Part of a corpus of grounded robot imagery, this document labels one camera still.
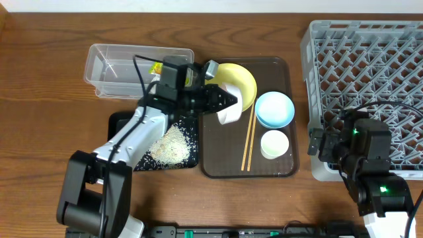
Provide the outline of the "green snack wrapper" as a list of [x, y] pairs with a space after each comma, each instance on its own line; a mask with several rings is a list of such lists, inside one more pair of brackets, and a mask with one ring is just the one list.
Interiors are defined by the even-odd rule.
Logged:
[[160, 75], [162, 72], [163, 64], [159, 62], [154, 62], [149, 69], [149, 74]]

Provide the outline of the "white cup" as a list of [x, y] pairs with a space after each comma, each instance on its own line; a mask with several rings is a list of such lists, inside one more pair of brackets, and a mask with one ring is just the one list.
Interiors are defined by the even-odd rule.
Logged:
[[279, 130], [266, 132], [260, 140], [260, 151], [266, 159], [275, 159], [284, 155], [289, 149], [289, 139]]

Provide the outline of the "light blue bowl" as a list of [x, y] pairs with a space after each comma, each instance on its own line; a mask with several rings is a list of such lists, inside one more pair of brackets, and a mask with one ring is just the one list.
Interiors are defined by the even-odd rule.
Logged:
[[259, 96], [254, 109], [260, 124], [269, 129], [283, 128], [289, 125], [295, 116], [292, 100], [277, 91], [270, 91]]

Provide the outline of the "wooden chopstick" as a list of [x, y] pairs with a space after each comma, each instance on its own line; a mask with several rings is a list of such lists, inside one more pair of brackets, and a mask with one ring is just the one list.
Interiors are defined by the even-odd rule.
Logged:
[[251, 161], [252, 161], [252, 151], [254, 146], [254, 135], [255, 135], [255, 128], [256, 128], [256, 116], [255, 116], [255, 109], [254, 105], [252, 105], [252, 122], [250, 127], [250, 143], [249, 143], [249, 153], [248, 153], [248, 161], [247, 161], [247, 171], [250, 171], [251, 168]]
[[252, 117], [254, 114], [254, 106], [251, 105], [251, 110], [250, 110], [250, 116], [249, 116], [249, 123], [248, 123], [248, 127], [247, 127], [247, 136], [245, 139], [245, 146], [244, 146], [244, 150], [243, 150], [243, 159], [242, 159], [242, 163], [241, 163], [241, 171], [244, 171], [245, 169], [245, 161], [246, 161], [246, 157], [247, 157], [247, 149], [249, 146], [249, 137], [250, 137], [250, 129], [251, 129], [251, 125], [252, 125]]

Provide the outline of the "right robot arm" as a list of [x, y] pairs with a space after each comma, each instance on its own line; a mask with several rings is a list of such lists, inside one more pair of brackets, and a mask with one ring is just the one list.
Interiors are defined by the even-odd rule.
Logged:
[[340, 117], [340, 132], [311, 129], [308, 155], [338, 165], [370, 237], [415, 237], [420, 204], [405, 179], [390, 171], [388, 125], [359, 110], [343, 110]]

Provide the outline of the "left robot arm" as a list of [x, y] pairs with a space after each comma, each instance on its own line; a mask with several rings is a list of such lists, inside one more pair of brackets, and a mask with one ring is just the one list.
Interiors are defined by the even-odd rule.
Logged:
[[180, 116], [213, 114], [237, 104], [235, 95], [206, 84], [218, 63], [190, 63], [180, 56], [161, 61], [158, 81], [142, 85], [143, 96], [129, 122], [92, 153], [69, 159], [56, 212], [57, 222], [96, 237], [141, 237], [145, 225], [130, 215], [132, 173], [147, 150]]

